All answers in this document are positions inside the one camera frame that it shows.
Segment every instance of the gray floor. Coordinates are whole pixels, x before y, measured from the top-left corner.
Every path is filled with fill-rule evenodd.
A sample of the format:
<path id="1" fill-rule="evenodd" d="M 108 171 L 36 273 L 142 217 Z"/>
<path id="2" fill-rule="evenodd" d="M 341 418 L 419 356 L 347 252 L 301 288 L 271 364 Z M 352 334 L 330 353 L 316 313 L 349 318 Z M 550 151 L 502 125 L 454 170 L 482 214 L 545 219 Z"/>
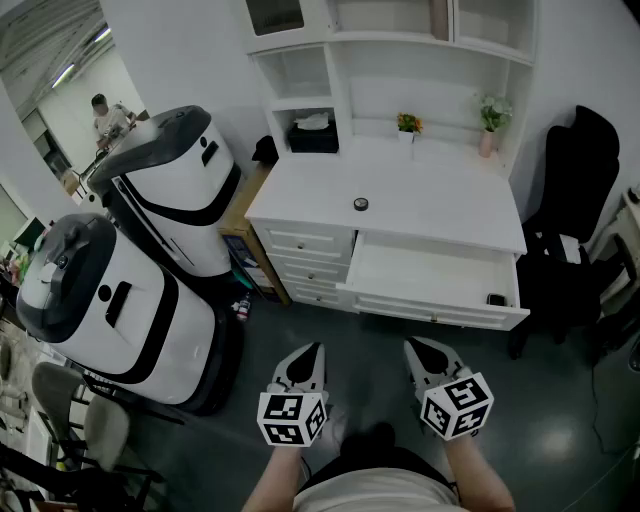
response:
<path id="1" fill-rule="evenodd" d="M 327 349 L 327 389 L 334 409 L 322 439 L 306 450 L 312 470 L 336 455 L 345 431 L 386 420 L 395 427 L 400 446 L 450 477 L 440 441 L 422 433 L 411 410 L 402 361 L 406 335 L 450 344 L 485 376 L 495 406 L 476 440 L 511 489 L 519 512 L 562 511 L 620 459 L 620 454 L 602 455 L 591 430 L 591 371 L 579 333 L 562 346 L 544 334 L 534 335 L 524 358 L 514 362 L 502 332 L 299 304 L 286 309 L 264 301 L 253 305 L 242 365 L 224 409 L 190 418 L 186 426 L 136 418 L 131 447 L 167 479 L 167 510 L 239 511 L 270 453 L 255 423 L 259 393 L 280 359 L 318 341 Z M 640 431 L 640 375 L 624 370 L 624 354 L 618 354 L 596 370 L 598 427 L 607 450 L 628 446 Z M 631 467 L 629 453 L 570 510 L 616 510 Z"/>

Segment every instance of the flower pot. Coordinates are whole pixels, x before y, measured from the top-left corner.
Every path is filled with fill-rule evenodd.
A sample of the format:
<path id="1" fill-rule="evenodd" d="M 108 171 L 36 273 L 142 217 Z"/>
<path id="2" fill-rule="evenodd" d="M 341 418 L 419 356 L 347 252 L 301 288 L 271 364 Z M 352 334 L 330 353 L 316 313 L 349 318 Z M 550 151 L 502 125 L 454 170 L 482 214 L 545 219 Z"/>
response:
<path id="1" fill-rule="evenodd" d="M 398 140 L 402 144 L 413 144 L 413 132 L 401 132 L 398 130 Z"/>
<path id="2" fill-rule="evenodd" d="M 482 158 L 489 158 L 493 151 L 493 132 L 485 130 L 480 141 L 479 153 Z"/>

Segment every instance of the open drawer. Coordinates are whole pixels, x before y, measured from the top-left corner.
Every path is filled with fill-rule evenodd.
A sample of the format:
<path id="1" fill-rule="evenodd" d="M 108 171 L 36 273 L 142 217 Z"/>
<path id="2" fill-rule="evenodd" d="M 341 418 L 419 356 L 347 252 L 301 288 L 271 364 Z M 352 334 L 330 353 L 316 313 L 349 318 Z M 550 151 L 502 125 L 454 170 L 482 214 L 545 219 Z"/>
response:
<path id="1" fill-rule="evenodd" d="M 355 312 L 412 320 L 511 330 L 529 315 L 513 254 L 400 235 L 360 232 L 336 288 Z M 508 305 L 488 305 L 492 293 Z"/>

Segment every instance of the ceiling light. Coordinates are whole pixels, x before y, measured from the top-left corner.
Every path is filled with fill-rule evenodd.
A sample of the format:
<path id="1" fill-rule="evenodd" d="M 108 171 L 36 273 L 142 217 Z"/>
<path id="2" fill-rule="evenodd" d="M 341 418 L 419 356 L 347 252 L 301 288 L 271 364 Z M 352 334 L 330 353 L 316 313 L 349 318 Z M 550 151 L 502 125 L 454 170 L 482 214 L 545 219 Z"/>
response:
<path id="1" fill-rule="evenodd" d="M 71 64 L 71 66 L 69 66 L 67 69 L 65 69 L 62 74 L 58 77 L 58 79 L 53 83 L 53 85 L 51 86 L 51 88 L 53 89 L 55 86 L 57 86 L 60 82 L 62 82 L 65 77 L 71 73 L 71 70 L 74 68 L 75 64 Z"/>
<path id="2" fill-rule="evenodd" d="M 98 37 L 96 37 L 93 42 L 97 43 L 99 41 L 102 41 L 105 37 L 107 37 L 109 34 L 111 34 L 111 29 L 109 27 L 107 27 L 103 32 L 100 33 L 100 35 Z"/>

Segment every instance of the cabinet door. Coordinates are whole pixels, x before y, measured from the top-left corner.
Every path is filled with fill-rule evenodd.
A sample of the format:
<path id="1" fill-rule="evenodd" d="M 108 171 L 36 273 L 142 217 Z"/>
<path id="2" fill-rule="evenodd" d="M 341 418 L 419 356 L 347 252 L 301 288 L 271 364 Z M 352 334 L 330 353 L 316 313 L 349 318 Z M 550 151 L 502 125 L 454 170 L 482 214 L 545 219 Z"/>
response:
<path id="1" fill-rule="evenodd" d="M 324 0 L 230 0 L 247 53 L 322 41 L 333 18 Z"/>

